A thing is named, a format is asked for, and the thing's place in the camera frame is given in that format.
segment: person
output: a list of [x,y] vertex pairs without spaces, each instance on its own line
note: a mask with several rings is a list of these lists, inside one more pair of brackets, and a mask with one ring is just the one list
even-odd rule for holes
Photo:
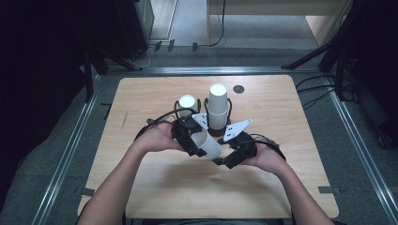
[[[152,126],[131,144],[125,156],[86,204],[77,224],[120,224],[145,154],[165,149],[184,151],[172,139],[171,128],[172,125],[168,123]],[[273,173],[281,180],[297,224],[333,224],[293,169],[266,145],[257,143],[256,157],[246,159],[241,165],[254,166],[264,172]]]

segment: black tripod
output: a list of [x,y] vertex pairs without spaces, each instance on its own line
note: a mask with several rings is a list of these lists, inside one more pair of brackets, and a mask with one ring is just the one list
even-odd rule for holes
[[335,92],[340,100],[343,100],[343,77],[344,77],[344,62],[346,60],[346,47],[345,44],[350,37],[350,32],[358,22],[358,15],[364,6],[365,1],[354,0],[352,8],[345,18],[342,26],[340,27],[336,36],[331,41],[316,49],[313,52],[308,53],[296,62],[281,66],[282,69],[295,69],[311,59],[317,57],[321,53],[325,53],[318,68],[321,72],[329,72],[333,65],[337,62],[336,71],[336,83]]

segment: paper cup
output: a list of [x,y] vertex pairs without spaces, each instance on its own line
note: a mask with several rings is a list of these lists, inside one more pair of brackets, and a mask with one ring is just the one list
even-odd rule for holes
[[[178,101],[178,105],[179,105],[179,109],[181,108],[189,108],[189,109],[193,109],[195,111],[198,111],[198,105],[196,102],[196,98],[194,96],[191,95],[185,95],[179,98]],[[178,115],[183,117],[186,115],[191,114],[191,111],[180,111],[178,112]]]
[[216,82],[210,86],[207,108],[215,114],[222,114],[228,109],[228,96],[226,86]]
[[222,114],[215,114],[208,110],[208,126],[212,129],[225,128],[228,120],[228,110]]
[[203,149],[207,152],[206,157],[210,159],[219,158],[222,154],[222,146],[208,134],[207,130],[202,132],[194,133],[191,135],[192,140],[195,142],[198,148]]

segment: right hand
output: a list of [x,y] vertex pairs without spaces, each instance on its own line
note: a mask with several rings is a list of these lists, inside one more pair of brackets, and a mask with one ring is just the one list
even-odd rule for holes
[[284,169],[288,167],[287,163],[268,146],[262,143],[257,143],[257,155],[244,160],[240,165],[249,165],[258,167],[259,169],[279,175],[283,173]]

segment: wooden desk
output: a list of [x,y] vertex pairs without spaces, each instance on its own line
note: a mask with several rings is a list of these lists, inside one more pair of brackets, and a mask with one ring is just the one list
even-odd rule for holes
[[[222,15],[223,0],[207,0],[207,45],[210,15]],[[225,15],[304,15],[319,46],[334,36],[334,29],[351,7],[351,0],[227,0]]]
[[[147,118],[170,112],[177,99],[202,102],[210,85],[224,83],[232,100],[232,123],[248,118],[248,133],[281,145],[287,162],[331,218],[338,216],[318,151],[288,75],[127,78],[120,82],[103,131],[87,188],[97,189],[116,166]],[[244,93],[233,91],[242,85]],[[225,146],[224,153],[230,150]],[[83,196],[79,212],[88,201]],[[289,218],[290,205],[278,178],[249,166],[229,170],[205,157],[166,150],[145,156],[127,206],[128,218]]]

